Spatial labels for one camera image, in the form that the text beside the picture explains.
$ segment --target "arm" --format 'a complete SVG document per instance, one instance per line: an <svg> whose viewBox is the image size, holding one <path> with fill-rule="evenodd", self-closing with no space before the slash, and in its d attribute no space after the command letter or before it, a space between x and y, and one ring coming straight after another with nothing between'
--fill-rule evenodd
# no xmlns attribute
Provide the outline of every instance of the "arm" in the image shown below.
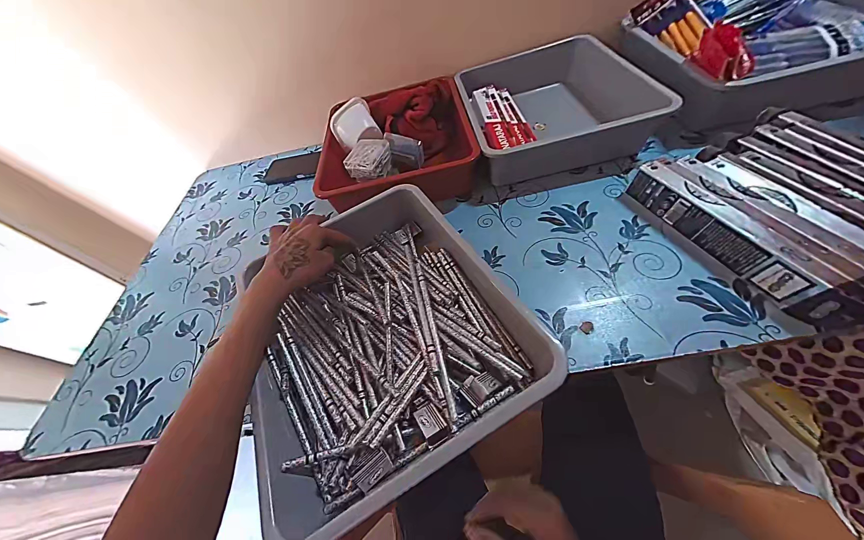
<svg viewBox="0 0 864 540"><path fill-rule="evenodd" d="M128 489L108 540L215 538L233 482L246 401L276 331L282 303L352 245L308 216L270 231L266 264L252 280L219 343Z"/></svg>

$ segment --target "wall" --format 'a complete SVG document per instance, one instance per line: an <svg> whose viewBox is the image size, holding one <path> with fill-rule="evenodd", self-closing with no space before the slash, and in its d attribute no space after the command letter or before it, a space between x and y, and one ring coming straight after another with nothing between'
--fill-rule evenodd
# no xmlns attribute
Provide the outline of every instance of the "wall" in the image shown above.
<svg viewBox="0 0 864 540"><path fill-rule="evenodd" d="M314 144L353 95L582 33L637 0L54 0L49 29L208 166Z"/></svg>
<svg viewBox="0 0 864 540"><path fill-rule="evenodd" d="M0 221L122 284L155 239L1 151Z"/></svg>
<svg viewBox="0 0 864 540"><path fill-rule="evenodd" d="M0 347L0 400L46 403L72 366Z"/></svg>

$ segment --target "table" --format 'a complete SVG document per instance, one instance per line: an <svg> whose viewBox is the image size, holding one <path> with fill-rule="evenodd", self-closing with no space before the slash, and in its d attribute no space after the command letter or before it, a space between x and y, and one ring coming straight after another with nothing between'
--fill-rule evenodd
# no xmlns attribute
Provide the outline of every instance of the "table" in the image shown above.
<svg viewBox="0 0 864 540"><path fill-rule="evenodd" d="M846 117L833 125L864 137L864 99L807 113ZM663 140L673 149L651 139L637 158L691 155L708 134L670 131ZM273 160L318 150L268 155L195 179L32 428L23 456L162 433L232 319L242 271L268 251L269 228L333 212L313 196L312 180L261 182ZM596 165L565 176L604 178L554 188L541 181L486 186L452 203L446 219L568 350L573 372L814 332L772 307L758 320L725 276L637 218L617 199L634 168L630 159Z"/></svg>

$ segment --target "finger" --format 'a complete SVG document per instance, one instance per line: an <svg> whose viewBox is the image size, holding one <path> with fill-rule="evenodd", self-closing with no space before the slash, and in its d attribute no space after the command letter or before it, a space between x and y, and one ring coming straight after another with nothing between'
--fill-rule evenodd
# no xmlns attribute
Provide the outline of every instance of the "finger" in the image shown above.
<svg viewBox="0 0 864 540"><path fill-rule="evenodd" d="M269 244L275 244L285 234L285 230L284 225L275 225L269 228Z"/></svg>
<svg viewBox="0 0 864 540"><path fill-rule="evenodd" d="M298 220L300 222L298 228L302 230L307 227L315 227L320 223L326 221L326 216L319 215L317 213L310 213L298 218Z"/></svg>
<svg viewBox="0 0 864 540"><path fill-rule="evenodd" d="M476 526L474 524L467 524L462 532L465 533L465 538L468 540L502 540L502 537L498 534L495 534L491 530L488 530L484 526Z"/></svg>
<svg viewBox="0 0 864 540"><path fill-rule="evenodd" d="M355 249L355 241L338 230L328 227L321 229L321 244L334 248L337 252L347 253Z"/></svg>
<svg viewBox="0 0 864 540"><path fill-rule="evenodd" d="M320 213L310 213L305 216L304 223L311 223L314 225L319 225L328 219L326 216L321 215Z"/></svg>
<svg viewBox="0 0 864 540"><path fill-rule="evenodd" d="M489 491L479 498L475 506L465 514L465 522L483 522L494 518L506 518L512 510L509 497L503 491Z"/></svg>

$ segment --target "red cloth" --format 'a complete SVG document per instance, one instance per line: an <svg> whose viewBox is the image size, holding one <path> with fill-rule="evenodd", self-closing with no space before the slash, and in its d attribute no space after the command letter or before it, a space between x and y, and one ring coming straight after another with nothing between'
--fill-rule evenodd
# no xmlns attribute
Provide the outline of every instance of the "red cloth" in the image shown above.
<svg viewBox="0 0 864 540"><path fill-rule="evenodd" d="M396 90L368 104L372 118L386 133L422 142L425 158L442 152L450 143L449 87L439 80Z"/></svg>

